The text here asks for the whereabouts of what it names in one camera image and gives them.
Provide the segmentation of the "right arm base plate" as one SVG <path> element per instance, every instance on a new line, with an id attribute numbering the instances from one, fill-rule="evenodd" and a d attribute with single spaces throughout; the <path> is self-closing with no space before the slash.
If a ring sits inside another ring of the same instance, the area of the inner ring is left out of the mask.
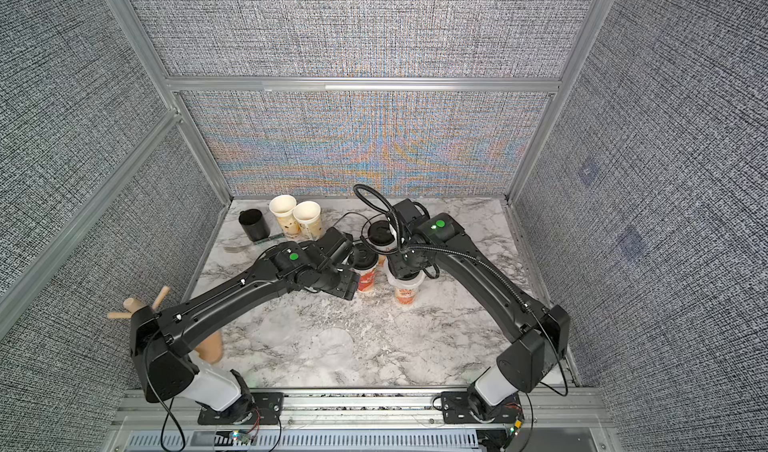
<path id="1" fill-rule="evenodd" d="M 444 391 L 439 396 L 439 411 L 446 424 L 512 424 L 525 418 L 519 396 L 513 394 L 497 405 L 486 404 L 478 394 L 467 390 Z"/>

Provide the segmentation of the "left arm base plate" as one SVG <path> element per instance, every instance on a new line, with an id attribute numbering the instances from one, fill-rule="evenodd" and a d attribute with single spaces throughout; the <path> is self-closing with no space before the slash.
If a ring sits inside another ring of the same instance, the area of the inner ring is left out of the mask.
<path id="1" fill-rule="evenodd" d="M 252 392 L 221 412 L 203 407 L 198 415 L 197 424 L 277 425 L 284 398 L 282 392 Z"/>

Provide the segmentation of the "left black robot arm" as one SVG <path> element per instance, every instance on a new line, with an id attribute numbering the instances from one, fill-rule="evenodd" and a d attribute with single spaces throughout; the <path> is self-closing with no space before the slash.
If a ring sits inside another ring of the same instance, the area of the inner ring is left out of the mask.
<path id="1" fill-rule="evenodd" d="M 196 364 L 191 353 L 246 312 L 290 292 L 353 299 L 360 276 L 345 262 L 353 249 L 350 234 L 329 228 L 316 241 L 276 244 L 236 277 L 177 306 L 134 312 L 130 352 L 145 400 L 184 397 L 227 423 L 249 419 L 255 402 L 244 378 L 234 370 Z"/>

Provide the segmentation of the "black lid front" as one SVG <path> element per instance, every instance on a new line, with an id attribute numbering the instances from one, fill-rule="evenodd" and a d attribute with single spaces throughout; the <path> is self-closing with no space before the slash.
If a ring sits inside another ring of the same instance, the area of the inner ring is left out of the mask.
<path id="1" fill-rule="evenodd" d="M 392 250 L 396 247 L 394 233 L 386 220 L 375 221 L 369 226 L 367 240 L 379 250 Z"/>
<path id="2" fill-rule="evenodd" d="M 347 259 L 347 263 L 358 271 L 374 268 L 378 261 L 379 254 L 362 243 L 354 245 Z"/>

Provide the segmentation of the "red paper cup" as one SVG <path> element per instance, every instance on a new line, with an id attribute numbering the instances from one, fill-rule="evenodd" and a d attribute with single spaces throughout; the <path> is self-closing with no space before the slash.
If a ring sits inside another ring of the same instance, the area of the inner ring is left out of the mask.
<path id="1" fill-rule="evenodd" d="M 365 270 L 358 270 L 357 273 L 359 274 L 358 291 L 371 291 L 375 284 L 376 266 Z"/>

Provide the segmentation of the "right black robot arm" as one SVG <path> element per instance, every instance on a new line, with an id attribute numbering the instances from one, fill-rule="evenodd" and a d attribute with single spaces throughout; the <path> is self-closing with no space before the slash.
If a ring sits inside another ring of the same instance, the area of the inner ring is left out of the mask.
<path id="1" fill-rule="evenodd" d="M 517 393 L 530 393 L 551 370 L 562 369 L 571 318 L 524 292 L 476 246 L 451 215 L 430 216 L 404 199 L 386 213 L 396 249 L 389 269 L 398 279 L 435 266 L 460 283 L 490 314 L 509 346 L 467 389 L 475 419 L 495 419 Z"/>

